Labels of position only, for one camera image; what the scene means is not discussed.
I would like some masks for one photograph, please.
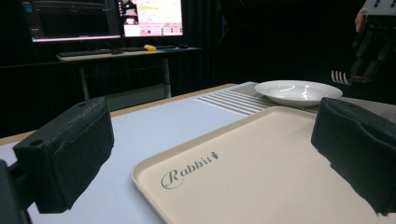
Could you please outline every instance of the monitor screen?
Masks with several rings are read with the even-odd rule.
[[[33,42],[120,38],[114,0],[21,0]]]
[[[125,37],[183,35],[181,0],[118,0]]]

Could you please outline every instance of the keyboard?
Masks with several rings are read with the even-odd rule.
[[[97,54],[109,54],[111,49],[93,49],[93,50],[83,50],[83,51],[70,51],[58,53],[58,57],[76,57],[76,56],[86,56],[86,55],[97,55]]]
[[[176,46],[173,45],[165,45],[165,46],[155,46],[157,50],[161,49],[175,49]],[[145,48],[122,48],[126,52],[136,52],[136,51],[147,51]]]

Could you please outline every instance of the white tabletop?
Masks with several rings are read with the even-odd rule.
[[[133,184],[132,169],[149,156],[264,109],[262,98],[244,92],[251,91],[248,87],[254,84],[248,82],[112,118],[115,145],[97,177],[70,211],[43,215],[33,204],[28,209],[33,223],[162,223]],[[223,99],[228,102],[219,105]],[[12,150],[15,144],[0,146],[0,159],[8,165],[16,160]]]

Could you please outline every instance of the yellow object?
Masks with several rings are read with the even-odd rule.
[[[145,45],[145,47],[144,47],[146,50],[148,50],[148,51],[156,51],[157,50],[157,48],[155,48],[154,46],[152,46],[152,45]]]

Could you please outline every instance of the computer monitor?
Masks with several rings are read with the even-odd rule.
[[[183,36],[181,0],[117,0],[124,37]]]
[[[32,41],[120,38],[115,0],[20,0]]]

